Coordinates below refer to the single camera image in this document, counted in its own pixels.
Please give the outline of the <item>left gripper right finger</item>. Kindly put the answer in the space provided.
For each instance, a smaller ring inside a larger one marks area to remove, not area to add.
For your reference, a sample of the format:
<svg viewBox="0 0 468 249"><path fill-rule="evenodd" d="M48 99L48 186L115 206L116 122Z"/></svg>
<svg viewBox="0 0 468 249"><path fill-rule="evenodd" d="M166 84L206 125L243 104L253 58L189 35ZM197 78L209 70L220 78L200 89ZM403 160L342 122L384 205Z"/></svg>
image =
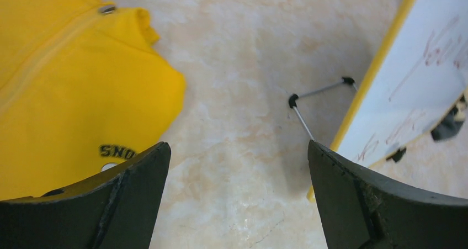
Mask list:
<svg viewBox="0 0 468 249"><path fill-rule="evenodd" d="M466 248L467 200L416 188L310 141L328 248Z"/></svg>

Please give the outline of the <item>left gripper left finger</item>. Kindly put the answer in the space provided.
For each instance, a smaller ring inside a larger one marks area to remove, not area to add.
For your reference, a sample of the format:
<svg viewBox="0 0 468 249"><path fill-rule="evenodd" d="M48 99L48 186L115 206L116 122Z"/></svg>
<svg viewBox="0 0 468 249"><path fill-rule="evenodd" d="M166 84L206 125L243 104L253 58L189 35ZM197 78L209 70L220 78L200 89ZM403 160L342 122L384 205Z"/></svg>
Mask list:
<svg viewBox="0 0 468 249"><path fill-rule="evenodd" d="M171 160L159 142L41 197L1 202L2 248L148 248Z"/></svg>

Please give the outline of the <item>yellow framed whiteboard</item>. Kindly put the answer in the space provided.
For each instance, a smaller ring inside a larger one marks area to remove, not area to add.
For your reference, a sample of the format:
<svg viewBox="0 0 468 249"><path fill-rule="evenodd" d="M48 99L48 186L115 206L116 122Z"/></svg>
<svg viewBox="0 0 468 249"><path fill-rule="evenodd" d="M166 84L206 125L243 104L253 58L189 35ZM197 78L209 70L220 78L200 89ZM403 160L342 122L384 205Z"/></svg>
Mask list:
<svg viewBox="0 0 468 249"><path fill-rule="evenodd" d="M467 0L402 0L331 150L369 167L432 131L467 88Z"/></svg>

